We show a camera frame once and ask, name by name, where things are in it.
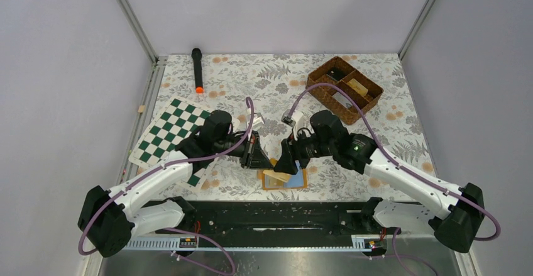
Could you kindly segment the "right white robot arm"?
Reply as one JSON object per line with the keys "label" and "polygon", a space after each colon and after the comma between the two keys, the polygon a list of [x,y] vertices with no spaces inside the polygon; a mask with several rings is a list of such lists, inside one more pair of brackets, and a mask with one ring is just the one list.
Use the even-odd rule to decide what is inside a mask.
{"label": "right white robot arm", "polygon": [[444,246],[469,252],[483,222],[482,190],[472,184],[461,187],[427,175],[388,150],[378,148],[366,135],[350,133],[328,110],[310,118],[310,128],[284,114],[282,122],[292,127],[280,143],[282,155],[275,172],[296,174],[312,158],[332,157],[342,168],[386,182],[408,195],[413,203],[400,204],[370,198],[362,209],[361,227],[369,233],[384,228],[402,228],[429,233]]}

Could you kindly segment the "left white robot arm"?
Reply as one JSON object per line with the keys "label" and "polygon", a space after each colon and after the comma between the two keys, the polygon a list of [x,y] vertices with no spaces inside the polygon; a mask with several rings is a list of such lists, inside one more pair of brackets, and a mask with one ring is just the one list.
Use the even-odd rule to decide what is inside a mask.
{"label": "left white robot arm", "polygon": [[147,202],[170,184],[187,179],[224,155],[239,158],[242,168],[273,169],[261,149],[258,132],[250,126],[246,131],[234,132],[231,115],[215,110],[167,157],[141,175],[108,190],[97,185],[86,194],[77,223],[82,231],[79,253],[89,254],[84,250],[86,240],[106,258],[139,235],[163,228],[190,231],[195,216],[187,210],[186,201],[167,200],[154,206],[147,206]]}

